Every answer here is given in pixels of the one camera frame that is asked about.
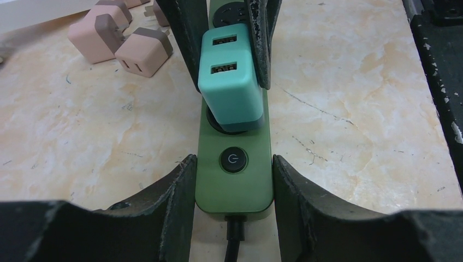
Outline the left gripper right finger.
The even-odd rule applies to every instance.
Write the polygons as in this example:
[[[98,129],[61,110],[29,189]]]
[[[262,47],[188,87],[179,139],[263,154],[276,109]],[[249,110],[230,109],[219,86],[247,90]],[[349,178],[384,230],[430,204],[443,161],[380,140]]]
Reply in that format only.
[[[390,215],[349,203],[272,161],[282,261],[462,261],[462,211]]]

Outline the pink plug green strip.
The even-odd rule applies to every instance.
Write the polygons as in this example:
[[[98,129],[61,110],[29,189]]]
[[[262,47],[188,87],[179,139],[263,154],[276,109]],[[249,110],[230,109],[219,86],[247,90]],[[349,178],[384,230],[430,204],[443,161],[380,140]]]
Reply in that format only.
[[[90,64],[115,58],[124,36],[109,14],[83,19],[69,27],[68,39]]]
[[[103,14],[109,14],[120,29],[128,28],[133,19],[124,1],[98,1],[84,16],[84,20]]]
[[[172,54],[168,31],[139,27],[118,48],[115,58],[124,70],[150,78]]]

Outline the white usb power strip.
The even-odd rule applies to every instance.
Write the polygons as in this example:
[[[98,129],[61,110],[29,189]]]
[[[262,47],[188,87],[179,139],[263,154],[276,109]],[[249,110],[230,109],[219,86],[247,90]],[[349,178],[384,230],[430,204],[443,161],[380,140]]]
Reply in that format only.
[[[1,33],[87,11],[96,3],[97,0],[1,1]]]

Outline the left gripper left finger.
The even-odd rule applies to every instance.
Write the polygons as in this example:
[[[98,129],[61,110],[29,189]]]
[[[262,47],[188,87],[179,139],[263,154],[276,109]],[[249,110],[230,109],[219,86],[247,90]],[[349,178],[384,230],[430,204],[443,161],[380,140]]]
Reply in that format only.
[[[64,200],[1,203],[1,261],[187,261],[197,158],[105,210]]]

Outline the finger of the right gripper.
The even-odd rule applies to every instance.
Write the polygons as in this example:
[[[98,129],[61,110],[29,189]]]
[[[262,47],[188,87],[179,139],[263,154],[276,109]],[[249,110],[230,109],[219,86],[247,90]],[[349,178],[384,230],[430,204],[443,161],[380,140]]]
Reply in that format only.
[[[281,0],[245,1],[256,76],[261,88],[271,88],[271,44]]]
[[[198,87],[202,36],[209,29],[205,0],[157,0],[167,18],[188,72]]]

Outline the teal plug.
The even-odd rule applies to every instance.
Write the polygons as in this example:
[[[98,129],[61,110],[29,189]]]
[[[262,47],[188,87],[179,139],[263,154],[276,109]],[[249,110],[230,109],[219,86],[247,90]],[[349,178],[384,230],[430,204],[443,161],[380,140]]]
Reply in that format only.
[[[257,81],[245,24],[204,33],[198,87],[215,120],[226,132],[245,132],[264,124],[263,90]]]

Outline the green long power strip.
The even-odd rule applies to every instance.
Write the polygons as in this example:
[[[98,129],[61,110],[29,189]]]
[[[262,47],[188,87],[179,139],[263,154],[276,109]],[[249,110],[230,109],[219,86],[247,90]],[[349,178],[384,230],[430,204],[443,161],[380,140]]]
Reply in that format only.
[[[209,7],[208,30],[237,23],[248,28],[245,1],[211,1]],[[217,219],[261,219],[273,201],[268,98],[262,90],[264,124],[245,132],[223,130],[202,96],[195,200]]]

